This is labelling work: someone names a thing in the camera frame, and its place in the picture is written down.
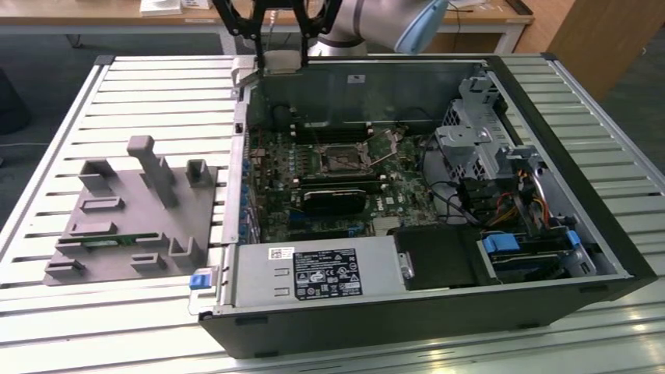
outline open computer tower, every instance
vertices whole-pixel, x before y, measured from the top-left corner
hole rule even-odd
[[[656,279],[500,57],[313,58],[236,95],[197,271],[234,358],[545,326]]]

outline circuit board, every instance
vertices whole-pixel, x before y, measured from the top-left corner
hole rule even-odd
[[[261,242],[386,235],[392,228],[434,224],[433,196],[417,168],[420,136],[390,141],[385,126],[365,143],[297,144],[285,132],[252,132],[252,180],[260,208]],[[300,180],[378,175],[360,213],[310,217]],[[334,189],[334,183],[325,189]]]

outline floor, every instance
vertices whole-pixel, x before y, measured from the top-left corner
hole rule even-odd
[[[280,38],[273,43],[280,45]],[[214,35],[90,35],[84,48],[72,49],[64,36],[0,36],[4,69],[32,113],[20,132],[0,136],[0,227],[12,212],[45,145],[66,114],[92,63],[98,55],[214,55],[221,53]],[[652,40],[602,102],[610,116],[642,151],[665,171],[665,29]],[[13,143],[44,145],[3,146]]]

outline blue tab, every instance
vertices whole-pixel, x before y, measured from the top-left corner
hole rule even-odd
[[[513,234],[490,234],[482,240],[482,244],[488,253],[520,250],[520,243]]]
[[[190,290],[205,290],[212,287],[212,276],[210,274],[193,274],[189,278],[189,289]]]
[[[573,248],[582,244],[578,233],[574,230],[568,230],[565,236],[568,236],[568,240],[570,241]]]
[[[485,247],[486,253],[492,253],[497,250],[497,247],[494,247],[494,243],[492,242],[492,239],[489,237],[482,239],[482,246]]]

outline slotted metal table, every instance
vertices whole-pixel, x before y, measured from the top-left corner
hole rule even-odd
[[[665,179],[557,61],[504,56],[657,274]],[[665,281],[548,327],[278,358],[234,360],[188,312],[188,277],[40,284],[89,157],[116,170],[132,135],[181,167],[220,167],[209,265],[220,258],[233,130],[229,56],[117,57],[94,65],[0,234],[0,372],[592,373],[665,370]],[[517,132],[529,143],[524,127]]]

